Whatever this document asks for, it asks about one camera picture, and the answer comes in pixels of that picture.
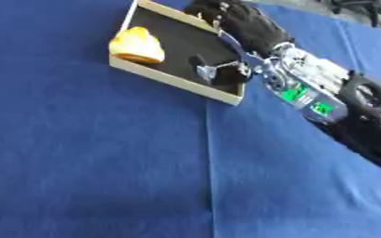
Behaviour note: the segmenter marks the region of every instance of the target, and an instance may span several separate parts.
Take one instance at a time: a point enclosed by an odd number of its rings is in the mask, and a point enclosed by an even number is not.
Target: robotic arm
[[[195,0],[185,12],[219,29],[240,55],[211,66],[190,59],[212,85],[239,84],[261,74],[275,96],[290,103],[321,131],[381,166],[381,85],[297,48],[269,17],[239,0]]]

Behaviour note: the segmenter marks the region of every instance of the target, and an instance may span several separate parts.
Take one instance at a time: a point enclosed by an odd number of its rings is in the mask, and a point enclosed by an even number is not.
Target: tray rim
[[[168,18],[178,20],[183,23],[187,23],[189,25],[198,27],[210,33],[218,34],[217,29],[211,27],[203,20],[200,20],[191,15],[187,15],[176,9],[154,3],[150,0],[133,0],[133,3],[125,16],[125,21],[123,22],[120,30],[123,31],[128,29],[131,23],[131,20],[133,19],[134,14],[138,7],[142,7],[147,10],[153,11],[155,13],[164,15]],[[234,106],[240,104],[240,102],[243,99],[243,95],[245,91],[245,84],[238,84],[237,94],[231,94],[228,92],[221,91],[219,89],[212,88],[210,86],[204,86],[201,84],[194,83],[188,79],[177,77],[169,73],[164,73],[158,70],[154,70],[152,68],[146,67],[141,64],[137,64],[132,61],[119,59],[111,54],[109,56],[109,64],[114,68],[128,71],[134,74],[138,74],[138,75],[150,78],[152,80],[155,80],[170,86],[175,86],[184,90],[188,90],[192,93],[199,94],[210,99],[220,100],[222,102],[225,102]]]

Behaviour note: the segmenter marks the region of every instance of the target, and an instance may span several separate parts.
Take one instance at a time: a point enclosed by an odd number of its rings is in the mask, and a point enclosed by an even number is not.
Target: blue fabric
[[[0,238],[381,238],[381,169],[259,81],[234,108],[107,66],[129,5],[0,1]],[[259,7],[381,80],[381,30]]]

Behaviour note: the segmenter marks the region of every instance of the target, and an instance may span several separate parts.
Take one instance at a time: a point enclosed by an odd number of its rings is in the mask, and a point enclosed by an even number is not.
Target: blue tablecloth
[[[110,68],[129,5],[0,1],[0,238],[381,238],[381,169],[258,80],[230,107]],[[259,7],[381,80],[381,30]]]

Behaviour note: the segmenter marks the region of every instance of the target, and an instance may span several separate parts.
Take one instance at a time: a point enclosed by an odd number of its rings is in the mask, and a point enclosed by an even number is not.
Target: beige tray edge
[[[157,12],[161,15],[167,16],[171,19],[175,19],[189,25],[201,28],[211,33],[218,34],[218,30],[207,24],[204,20],[200,20],[192,15],[185,14],[181,11],[175,10],[170,7],[166,7],[150,0],[137,0],[140,7],[146,8],[150,11]]]
[[[142,75],[158,82],[185,89],[210,99],[217,99],[234,106],[240,104],[241,100],[243,99],[244,85],[239,86],[239,95],[237,96],[214,89],[209,86],[199,85],[184,78],[176,77],[168,73],[163,73],[146,66],[130,62],[128,60],[118,59],[112,55],[110,55],[110,65],[117,69]]]

